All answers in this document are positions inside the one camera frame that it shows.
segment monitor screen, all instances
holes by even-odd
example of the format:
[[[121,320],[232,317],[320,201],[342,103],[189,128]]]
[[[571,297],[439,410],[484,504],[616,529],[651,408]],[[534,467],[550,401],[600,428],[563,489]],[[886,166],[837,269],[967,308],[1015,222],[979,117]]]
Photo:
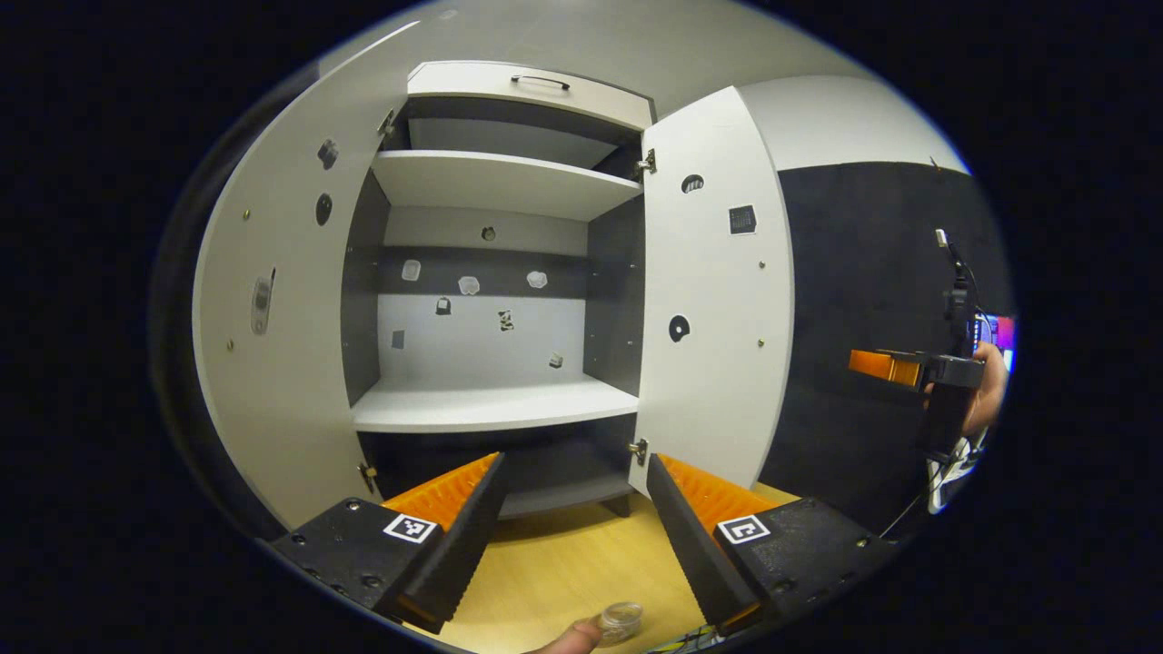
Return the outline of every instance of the monitor screen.
[[[1006,370],[1013,372],[1014,348],[1018,343],[1016,324],[1013,318],[978,313],[973,321],[973,351],[982,341],[993,343],[1001,350]]]

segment cabinet shelf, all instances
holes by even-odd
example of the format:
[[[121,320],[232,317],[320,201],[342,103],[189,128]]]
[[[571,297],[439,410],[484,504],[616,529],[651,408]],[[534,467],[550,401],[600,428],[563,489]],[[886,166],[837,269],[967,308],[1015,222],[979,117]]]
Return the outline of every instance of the cabinet shelf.
[[[605,502],[633,491],[626,481],[626,471],[612,470],[584,482],[511,492],[505,498],[499,517],[501,520],[522,518],[555,509]]]
[[[583,168],[487,152],[390,150],[372,173],[392,206],[509,211],[588,222],[642,185]]]
[[[351,407],[361,432],[486,432],[562,425],[637,411],[638,398],[586,375],[552,384],[415,389],[380,379]]]

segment black wall panel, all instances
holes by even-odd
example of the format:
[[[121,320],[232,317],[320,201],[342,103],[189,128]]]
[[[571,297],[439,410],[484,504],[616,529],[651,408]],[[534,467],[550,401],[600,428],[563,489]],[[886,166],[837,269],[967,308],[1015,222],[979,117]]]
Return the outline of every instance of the black wall panel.
[[[972,177],[932,165],[854,163],[782,171],[795,320],[779,425],[759,481],[887,526],[919,492],[921,398],[848,370],[851,349],[943,350],[943,228],[984,308],[1014,315],[1001,236]]]

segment black border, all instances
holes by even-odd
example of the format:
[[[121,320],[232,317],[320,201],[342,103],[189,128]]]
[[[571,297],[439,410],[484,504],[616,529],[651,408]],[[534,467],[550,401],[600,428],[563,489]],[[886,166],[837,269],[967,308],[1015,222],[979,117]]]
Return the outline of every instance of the black border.
[[[1023,329],[1003,417],[1014,436],[944,519],[847,598],[740,645],[1147,651],[1150,568],[1133,563],[1158,531],[1142,357],[1157,341],[1146,280],[1158,205],[1143,177],[1157,158],[1144,99],[1158,8],[755,5],[840,44],[952,137],[1003,221]],[[13,225],[33,234],[9,250],[31,308],[7,324],[12,354],[31,360],[16,368],[9,440],[27,512],[10,524],[22,649],[127,625],[149,651],[411,649],[302,592],[190,492],[143,383],[144,282],[205,144],[287,70],[398,7],[15,12]],[[99,175],[76,175],[79,151]]]

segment wooden floor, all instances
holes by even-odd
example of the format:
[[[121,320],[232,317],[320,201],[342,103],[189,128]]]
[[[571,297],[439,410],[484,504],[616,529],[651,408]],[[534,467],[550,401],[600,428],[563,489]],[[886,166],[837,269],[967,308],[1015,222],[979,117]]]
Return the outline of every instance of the wooden floor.
[[[763,484],[755,491],[798,499]],[[706,624],[654,504],[634,495],[630,509],[629,518],[593,504],[498,524],[455,619],[435,638],[520,654],[615,602],[642,605],[642,632],[602,653],[644,652]]]

